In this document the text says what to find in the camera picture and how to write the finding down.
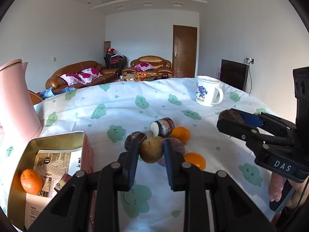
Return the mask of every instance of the television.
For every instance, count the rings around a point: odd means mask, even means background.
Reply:
[[[246,90],[249,66],[222,59],[220,80],[237,89]]]

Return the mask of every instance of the door frame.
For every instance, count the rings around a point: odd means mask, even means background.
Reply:
[[[178,24],[173,24],[173,52],[172,52],[172,69],[174,70],[174,53],[175,53],[175,46],[174,46],[174,40],[175,40],[175,35],[174,35],[174,28],[175,26],[185,26],[185,27],[193,27],[197,28],[197,41],[196,41],[196,53],[195,53],[195,77],[197,76],[197,67],[198,67],[198,56],[199,56],[199,49],[200,49],[200,24],[198,23],[197,26],[189,26],[189,25],[178,25]]]

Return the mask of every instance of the ceiling vent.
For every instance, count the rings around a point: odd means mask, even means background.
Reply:
[[[173,7],[181,7],[183,2],[171,2]]]
[[[118,5],[118,6],[115,6],[116,9],[125,9],[126,7],[122,4],[122,5]]]
[[[153,6],[152,2],[141,2],[145,7]]]

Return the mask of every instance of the white wall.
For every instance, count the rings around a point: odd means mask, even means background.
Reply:
[[[292,70],[309,66],[308,50],[309,34],[288,0],[208,0],[200,13],[198,74],[215,76],[221,59],[254,58],[251,94],[293,122]]]
[[[199,44],[197,12],[173,9],[136,10],[107,15],[105,23],[106,41],[111,41],[112,48],[127,56],[129,62],[145,55],[160,56],[172,62],[173,25],[197,27]]]
[[[16,0],[0,23],[0,64],[28,61],[28,89],[42,91],[63,66],[86,60],[104,63],[104,24],[105,15],[82,3]]]

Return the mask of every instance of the orange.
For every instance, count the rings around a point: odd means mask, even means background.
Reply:
[[[29,194],[38,194],[42,190],[42,179],[33,169],[25,169],[20,176],[23,189]]]
[[[185,143],[191,137],[191,132],[190,132],[189,129],[187,129],[183,126],[179,126],[179,127],[175,127],[172,130],[171,136],[172,136],[172,138],[177,138],[181,142]]]
[[[187,153],[184,156],[184,160],[197,166],[200,170],[204,170],[206,168],[206,160],[198,153]]]

